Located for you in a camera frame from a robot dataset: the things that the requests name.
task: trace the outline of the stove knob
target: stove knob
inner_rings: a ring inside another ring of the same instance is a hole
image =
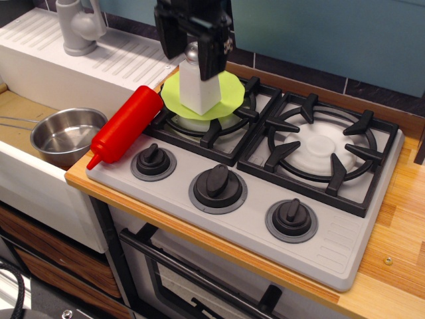
[[[305,206],[294,199],[281,204],[273,213],[273,225],[287,236],[301,236],[311,227],[311,216]]]
[[[152,143],[147,149],[139,153],[136,161],[137,170],[148,176],[159,175],[170,166],[167,153],[158,144]]]
[[[238,201],[242,195],[242,184],[227,166],[218,164],[198,176],[193,192],[203,205],[223,208]]]

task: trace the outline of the burner grate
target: burner grate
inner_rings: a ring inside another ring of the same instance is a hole
[[[233,112],[239,118],[234,125],[223,128],[219,119],[215,119],[209,122],[206,132],[191,130],[179,125],[174,120],[176,114],[164,106],[144,133],[214,161],[233,166],[249,142],[249,137],[256,129],[260,118],[268,113],[282,97],[280,89],[261,84],[259,78],[252,77],[250,80],[240,79],[240,81],[245,87],[245,95],[242,105]],[[270,97],[262,110],[257,110],[256,97],[259,94]],[[230,147],[228,152],[221,150],[218,147],[220,138],[225,139],[228,136],[231,139],[232,134],[238,135],[238,141]]]
[[[301,146],[300,141],[276,145],[277,134],[280,132],[291,132],[296,136],[299,133],[299,120],[296,124],[290,120],[294,116],[303,119],[303,123],[314,125],[318,114],[324,114],[325,117],[319,120],[337,122],[345,136],[362,136],[367,141],[368,147],[346,144],[345,149],[351,152],[364,162],[355,167],[353,171],[348,171],[341,163],[335,153],[330,155],[330,175],[317,175],[306,172],[294,167],[286,159]],[[276,185],[285,187],[297,193],[306,195],[310,198],[321,201],[348,213],[364,217],[367,208],[373,198],[373,193],[381,176],[382,168],[390,151],[392,142],[397,133],[396,124],[379,120],[373,116],[369,110],[363,114],[344,110],[334,105],[324,104],[318,101],[318,96],[310,94],[307,98],[292,93],[285,94],[282,103],[276,106],[265,121],[262,121],[261,127],[252,138],[244,153],[238,161],[238,169],[249,174],[265,179]],[[377,139],[375,134],[384,132],[386,139],[383,142]],[[256,163],[255,158],[257,148],[266,139],[270,154],[262,163]],[[339,190],[345,182],[353,179],[359,179],[363,174],[372,174],[370,182],[365,185],[367,191],[362,201],[353,201],[340,194]]]

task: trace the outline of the wooden drawer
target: wooden drawer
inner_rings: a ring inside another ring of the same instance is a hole
[[[21,249],[16,248],[17,253],[26,264],[31,274],[42,281],[51,284],[83,301],[91,304],[117,319],[130,319],[128,309],[112,299],[101,294],[97,290],[76,280],[68,273],[63,272],[45,261],[34,257]]]
[[[94,259],[78,247],[64,242],[49,231],[20,218],[17,213],[2,206],[0,206],[0,227],[110,296],[121,298],[112,270],[107,263]]]

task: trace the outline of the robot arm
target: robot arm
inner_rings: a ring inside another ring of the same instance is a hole
[[[201,80],[224,71],[232,50],[231,18],[220,0],[157,0],[155,24],[167,58],[186,49],[187,35],[197,38]]]

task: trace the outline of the gray faucet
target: gray faucet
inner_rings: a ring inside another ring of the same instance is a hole
[[[106,33],[99,0],[90,0],[94,13],[85,13],[81,0],[56,0],[56,10],[64,50],[72,56],[88,54],[96,48],[96,40]]]

